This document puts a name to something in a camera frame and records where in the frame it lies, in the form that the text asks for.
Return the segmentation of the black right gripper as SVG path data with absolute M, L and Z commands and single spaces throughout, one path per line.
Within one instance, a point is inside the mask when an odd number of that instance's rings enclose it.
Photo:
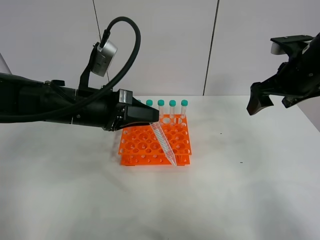
M 288 56 L 288 61 L 274 76 L 251 85 L 246 107 L 250 116 L 274 106 L 270 95 L 283 96 L 286 108 L 320 96 L 320 35 L 274 37 L 270 41 Z

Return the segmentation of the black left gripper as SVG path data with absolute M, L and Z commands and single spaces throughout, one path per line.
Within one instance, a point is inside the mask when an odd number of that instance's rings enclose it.
M 149 125 L 158 122 L 160 112 L 136 99 L 133 92 L 109 90 L 101 98 L 89 103 L 72 115 L 73 125 L 97 127 L 115 131 L 123 120 L 124 125 Z

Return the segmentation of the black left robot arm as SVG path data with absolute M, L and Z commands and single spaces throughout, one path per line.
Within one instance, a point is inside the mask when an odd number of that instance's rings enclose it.
M 0 75 L 0 115 L 24 116 L 59 110 L 86 99 L 97 90 L 77 90 L 62 80 L 40 82 L 17 75 Z M 159 111 L 134 98 L 133 92 L 108 90 L 100 99 L 65 116 L 46 117 L 46 122 L 102 128 L 113 132 L 159 121 Z

